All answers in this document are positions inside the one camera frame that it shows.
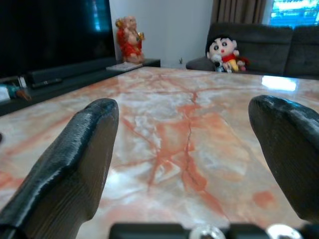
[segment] dark gray sofa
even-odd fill
[[[240,56],[250,61],[248,74],[319,80],[319,26],[271,27],[214,23],[207,40],[226,34],[237,41]],[[187,69],[214,71],[205,56],[189,61]]]

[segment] television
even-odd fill
[[[0,1],[0,78],[105,58],[115,61],[109,0]]]

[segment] curtain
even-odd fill
[[[262,23],[267,0],[214,0],[213,22]]]

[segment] bright window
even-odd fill
[[[274,0],[270,25],[319,25],[319,0]]]

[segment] marble tabletop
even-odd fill
[[[114,222],[299,226],[249,124],[248,103],[261,94],[319,111],[319,81],[144,67],[3,116],[0,208],[77,111],[113,98],[112,164],[77,239],[105,239]]]

